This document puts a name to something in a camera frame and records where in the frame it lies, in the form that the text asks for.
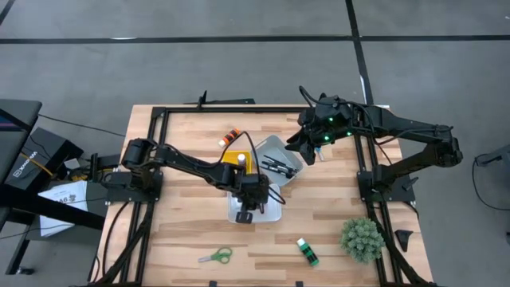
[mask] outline wooden table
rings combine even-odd
[[[129,140],[147,137],[152,107],[133,107],[123,150]],[[270,135],[286,141],[299,128],[297,116],[286,113],[171,114],[166,142],[188,155],[213,162],[222,151],[219,139],[232,128],[247,131],[255,144]],[[363,144],[367,156],[366,142]],[[239,139],[231,149],[248,150],[248,140]],[[392,161],[402,158],[397,141],[387,144],[385,151]],[[355,263],[339,247],[343,223],[349,218],[367,215],[355,177],[359,165],[354,140],[352,137],[338,140],[334,145],[323,147],[323,154],[324,162],[317,158],[315,165],[305,167],[297,179],[283,187],[287,205],[283,206],[281,220],[275,223],[230,223],[224,191],[193,175],[163,168],[164,187],[155,206],[143,285],[204,286],[215,280],[219,286],[295,285],[296,281],[304,281],[308,286],[378,286],[375,263]],[[386,163],[381,154],[378,156],[381,163]],[[121,205],[117,203],[108,208],[99,258],[103,256],[112,218]],[[389,203],[389,208],[393,230],[414,231],[404,256],[420,276],[432,281],[416,214],[399,202]],[[132,203],[114,226],[107,268],[125,246],[131,210]],[[304,238],[315,250],[320,259],[317,267],[312,268],[298,249],[298,238]],[[229,264],[197,262],[220,246],[232,247]],[[135,277],[138,250],[133,254],[128,278],[131,281]],[[388,280],[393,281],[386,250],[383,256]]]

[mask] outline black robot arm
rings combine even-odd
[[[230,191],[242,202],[236,217],[239,223],[251,223],[253,215],[248,210],[256,210],[268,202],[269,180],[266,175],[247,173],[245,166],[232,163],[207,163],[185,155],[169,144],[158,145],[148,139],[130,140],[122,165],[131,171],[131,184],[137,187],[150,186],[150,170],[155,167],[171,167],[201,177],[217,189]]]
[[[308,95],[300,87],[302,94]],[[392,136],[426,144],[422,152],[390,166],[375,166],[372,187],[387,190],[399,177],[425,167],[452,167],[460,163],[462,153],[451,127],[426,124],[395,116],[385,108],[345,101],[338,96],[321,95],[316,106],[306,108],[298,118],[301,129],[287,140],[285,147],[297,151],[308,165],[315,162],[315,147],[333,144],[347,136],[373,138]]]

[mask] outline green succulent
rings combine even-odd
[[[368,264],[381,258],[381,248],[385,244],[375,222],[368,218],[353,218],[343,224],[340,246],[355,261]]]

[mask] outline small bottle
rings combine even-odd
[[[240,166],[245,166],[246,165],[246,155],[239,154],[237,156],[237,164]]]
[[[300,238],[297,241],[297,245],[300,247],[301,252],[303,252],[304,256],[306,256],[306,258],[308,259],[308,263],[310,263],[310,265],[315,266],[319,264],[319,258],[315,253],[313,253],[312,248],[303,238]]]
[[[218,141],[218,144],[220,147],[225,147],[227,144],[229,144],[233,139],[237,138],[241,132],[239,129],[235,128],[232,131],[230,131],[228,134],[223,136],[223,139]]]

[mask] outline scissors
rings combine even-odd
[[[230,262],[230,255],[232,255],[232,250],[229,247],[222,247],[216,251],[215,254],[210,256],[205,256],[203,258],[199,258],[198,262],[206,262],[206,261],[218,261],[222,264],[227,264]]]

